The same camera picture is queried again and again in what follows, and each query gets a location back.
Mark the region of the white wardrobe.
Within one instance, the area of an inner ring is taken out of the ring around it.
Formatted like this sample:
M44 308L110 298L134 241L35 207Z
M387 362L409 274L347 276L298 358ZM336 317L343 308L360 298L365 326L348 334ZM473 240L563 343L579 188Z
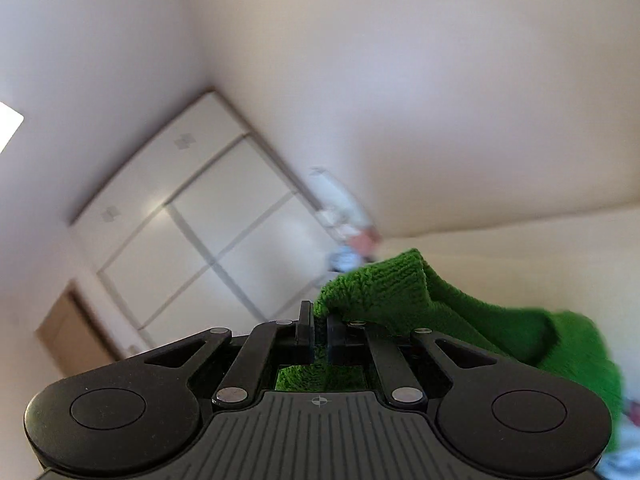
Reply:
M318 200L213 91L146 142L72 231L150 348L294 318L338 248Z

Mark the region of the brown wooden door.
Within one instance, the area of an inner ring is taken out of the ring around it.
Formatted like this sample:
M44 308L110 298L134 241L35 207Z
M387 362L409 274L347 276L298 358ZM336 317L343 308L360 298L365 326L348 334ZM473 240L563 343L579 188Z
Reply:
M124 358L113 337L90 311L71 281L44 317L35 335L63 377L113 364Z

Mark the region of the hanging clothes pile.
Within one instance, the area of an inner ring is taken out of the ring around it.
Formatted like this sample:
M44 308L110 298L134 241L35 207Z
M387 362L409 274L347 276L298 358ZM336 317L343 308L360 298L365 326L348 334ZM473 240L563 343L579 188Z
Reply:
M311 170L309 188L320 205L318 219L338 240L330 270L348 273L373 262L381 235L355 195L324 168Z

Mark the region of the green knitted vest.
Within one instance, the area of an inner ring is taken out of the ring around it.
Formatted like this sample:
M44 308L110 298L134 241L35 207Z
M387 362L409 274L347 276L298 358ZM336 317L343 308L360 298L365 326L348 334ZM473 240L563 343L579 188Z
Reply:
M597 393L614 418L623 411L622 374L589 318L488 304L444 281L416 249L334 278L321 289L314 317L378 323L394 336L430 328L574 380Z

